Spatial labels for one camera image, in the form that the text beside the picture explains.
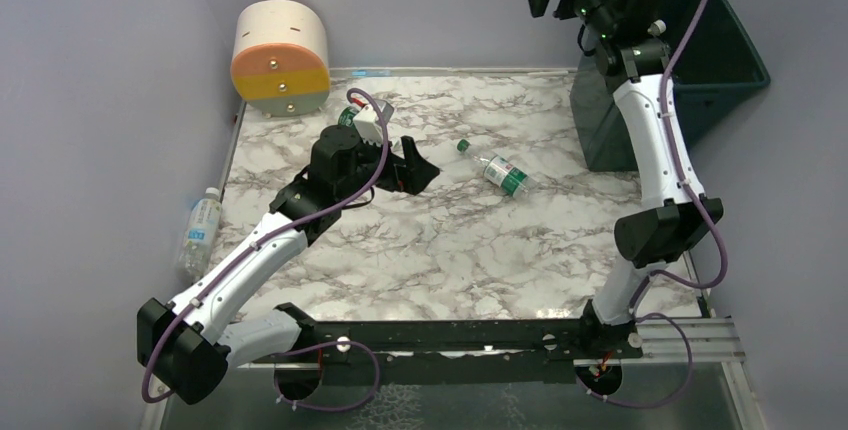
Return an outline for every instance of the cylindrical container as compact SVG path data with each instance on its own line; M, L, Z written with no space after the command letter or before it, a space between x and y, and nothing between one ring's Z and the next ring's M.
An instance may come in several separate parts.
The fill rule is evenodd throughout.
M267 0L238 19L230 75L239 95L273 117L303 115L330 94L327 33L309 7Z
M177 263L180 278L186 283L193 284L206 275L220 220L221 192L214 187L207 188L206 195L191 211Z

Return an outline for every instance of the dark green bin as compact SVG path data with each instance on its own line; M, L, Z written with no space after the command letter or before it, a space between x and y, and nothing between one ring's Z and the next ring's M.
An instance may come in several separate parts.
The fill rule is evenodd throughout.
M663 0L662 38L677 48L700 0ZM677 116L687 148L771 79L727 0L709 0L672 75ZM594 58L580 61L571 109L586 165L594 172L637 170L627 126Z

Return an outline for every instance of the screw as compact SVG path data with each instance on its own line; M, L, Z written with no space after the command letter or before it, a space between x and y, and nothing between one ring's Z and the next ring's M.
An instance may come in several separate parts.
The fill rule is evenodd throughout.
M349 342L350 339L345 337L345 336L341 336L336 341L337 342ZM347 353L348 351L350 351L350 345L336 345L336 348L341 353Z
M548 340L556 340L556 337L551 335L550 333L542 337L543 342L547 342ZM549 345L545 345L545 350L552 351L556 350L556 343L551 343Z

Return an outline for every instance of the white marble table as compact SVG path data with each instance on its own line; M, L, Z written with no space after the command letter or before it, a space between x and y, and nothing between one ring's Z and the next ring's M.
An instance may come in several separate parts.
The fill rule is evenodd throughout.
M248 107L224 195L213 264L240 242L277 191L309 163L321 130L356 86L397 109L390 135L411 135L442 174L417 197L378 191L346 211L242 308L251 318L293 302L320 320L579 316L616 255L612 228L639 208L635 174L590 173L569 109L569 76L337 80L320 112L266 119ZM456 150L467 138L540 183L504 196ZM687 273L683 261L673 266ZM659 281L641 311L699 315L696 294Z

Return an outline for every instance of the plastic bottle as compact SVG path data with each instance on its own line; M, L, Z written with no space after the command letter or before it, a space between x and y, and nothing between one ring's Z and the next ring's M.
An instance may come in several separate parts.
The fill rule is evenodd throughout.
M459 141L456 148L483 168L483 176L487 180L501 187L513 198L522 198L536 187L535 180L495 152L471 148L468 140L464 139Z
M191 211L177 263L180 277L187 283L195 283L206 274L220 220L221 192L214 187L207 188L206 195Z

